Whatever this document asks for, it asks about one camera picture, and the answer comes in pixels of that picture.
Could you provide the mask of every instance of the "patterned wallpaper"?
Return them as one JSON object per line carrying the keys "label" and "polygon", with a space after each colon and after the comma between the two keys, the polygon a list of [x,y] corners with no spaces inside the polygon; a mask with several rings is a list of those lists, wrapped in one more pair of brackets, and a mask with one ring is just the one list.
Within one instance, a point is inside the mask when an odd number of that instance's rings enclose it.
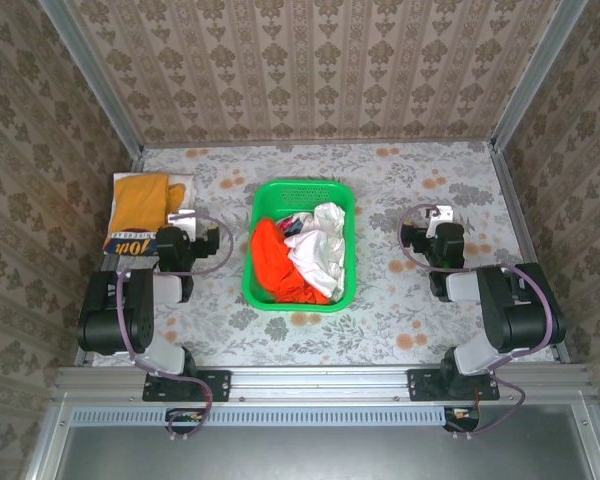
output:
{"label": "patterned wallpaper", "polygon": [[0,480],[35,445],[130,159],[35,1],[0,1]]}
{"label": "patterned wallpaper", "polygon": [[142,142],[487,138],[558,0],[70,0]]}
{"label": "patterned wallpaper", "polygon": [[600,0],[590,0],[505,150],[540,262],[600,399]]}

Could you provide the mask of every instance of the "purple cable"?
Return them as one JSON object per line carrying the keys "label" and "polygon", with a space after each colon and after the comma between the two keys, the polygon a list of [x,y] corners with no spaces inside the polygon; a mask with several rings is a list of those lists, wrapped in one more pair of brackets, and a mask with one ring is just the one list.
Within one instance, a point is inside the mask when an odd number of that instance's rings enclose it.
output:
{"label": "purple cable", "polygon": [[[234,239],[233,239],[233,234],[231,233],[231,230],[229,229],[229,227],[224,224],[223,222],[221,222],[220,220],[210,217],[209,215],[205,215],[203,213],[186,213],[183,215],[178,215],[176,217],[173,217],[174,220],[179,220],[181,218],[201,218],[204,220],[209,220],[211,222],[214,222],[216,224],[218,224],[219,226],[221,226],[222,228],[224,228],[227,232],[227,234],[229,235],[229,253],[227,253],[227,256],[215,267],[212,268],[208,268],[206,270],[200,270],[200,271],[196,271],[196,272],[158,272],[156,273],[156,275],[175,275],[175,276],[179,276],[179,277],[187,277],[187,276],[194,276],[194,275],[206,275],[207,273],[211,273],[211,272],[215,272],[216,270],[218,270],[219,268],[223,267],[228,261],[229,258],[231,258],[231,254],[233,253],[233,247],[234,247]],[[207,385],[205,382],[203,382],[202,380],[199,380],[197,378],[193,378],[193,377],[180,377],[178,375],[173,375],[171,373],[167,373],[167,372],[161,372],[159,370],[156,370],[154,368],[149,367],[148,365],[136,361],[136,352],[133,350],[133,346],[131,345],[131,339],[129,338],[129,333],[127,332],[127,326],[126,323],[124,321],[124,309],[123,309],[123,305],[122,305],[122,284],[124,283],[124,278],[127,275],[127,273],[131,272],[131,268],[126,268],[124,269],[120,275],[118,275],[118,280],[116,281],[116,312],[118,314],[118,325],[120,326],[120,335],[122,336],[122,341],[124,343],[125,348],[127,349],[127,352],[129,352],[129,360],[131,360],[132,362],[135,362],[135,366],[138,367],[141,370],[144,370],[147,373],[150,373],[151,375],[158,375],[164,378],[168,378],[170,380],[176,380],[179,382],[190,382],[190,383],[195,383],[197,385],[200,385],[200,387],[202,387],[202,389],[204,390],[204,394],[205,394],[205,411],[204,414],[202,415],[202,418],[200,419],[200,422],[198,423],[198,425],[196,425],[190,432],[187,433],[187,435],[191,435],[195,432],[197,432],[200,427],[202,427],[202,425],[204,424],[204,422],[207,420],[207,418],[209,417],[209,414],[211,413],[211,405],[213,403],[213,393],[211,392],[211,389],[209,388],[209,385]],[[172,421],[170,421],[167,425],[167,430],[169,430],[169,433],[174,434],[175,432],[172,429]]]}
{"label": "purple cable", "polygon": [[[421,203],[421,204],[418,204],[418,205],[415,205],[415,206],[409,208],[404,213],[404,215],[402,215],[402,217],[400,218],[400,223],[398,224],[398,245],[400,245],[400,248],[402,249],[403,253],[407,256],[407,258],[409,260],[411,260],[417,266],[424,268],[425,270],[432,271],[432,272],[467,273],[467,272],[473,272],[473,271],[477,270],[478,268],[484,268],[484,267],[439,268],[439,267],[432,267],[431,265],[427,265],[426,263],[421,263],[418,260],[416,260],[415,258],[413,258],[413,256],[411,256],[411,253],[402,244],[402,236],[400,235],[400,232],[402,230],[402,226],[411,218],[411,215],[413,214],[413,212],[416,210],[419,210],[421,208],[428,208],[431,210],[435,210],[438,214],[440,214],[440,210],[438,209],[437,205],[434,205],[432,203]],[[500,419],[498,419],[496,422],[492,423],[491,425],[480,428],[471,433],[464,432],[464,430],[461,427],[454,424],[453,422],[447,422],[449,425],[456,428],[458,431],[465,433],[467,437],[472,436],[472,435],[480,435],[482,433],[487,433],[488,431],[491,431],[493,428],[500,425],[507,418],[509,418],[511,415],[513,415],[515,412],[518,411],[518,409],[522,406],[522,404],[524,403],[524,400],[526,398],[526,394],[524,393],[524,390],[522,390],[522,388],[520,388],[512,383],[506,382],[506,381],[501,380],[500,378],[496,377],[495,370],[496,370],[496,368],[506,365],[511,360],[513,360],[513,358],[524,357],[527,355],[531,355],[532,353],[536,353],[539,350],[542,350],[547,345],[549,345],[549,341],[551,340],[551,335],[553,334],[553,316],[551,314],[551,307],[549,306],[549,301],[547,300],[547,296],[544,294],[544,292],[542,291],[540,286],[529,275],[527,275],[525,272],[523,272],[522,270],[520,270],[519,268],[517,268],[513,265],[495,264],[495,265],[487,265],[487,266],[504,268],[506,270],[509,270],[509,271],[515,273],[516,275],[518,275],[520,278],[522,278],[525,282],[527,282],[529,284],[531,289],[535,292],[535,294],[540,299],[540,303],[542,304],[542,308],[544,309],[546,326],[545,326],[544,337],[542,338],[542,341],[538,345],[536,345],[533,348],[530,348],[529,350],[524,350],[522,352],[514,352],[511,354],[511,356],[509,356],[507,358],[503,358],[500,362],[496,363],[491,368],[491,372],[489,373],[489,375],[491,376],[491,378],[493,380],[495,380],[496,382],[498,382],[506,387],[509,387],[513,390],[520,392],[520,400],[518,400],[518,402],[514,405],[514,407],[511,410],[509,410],[504,416],[502,416]]]}

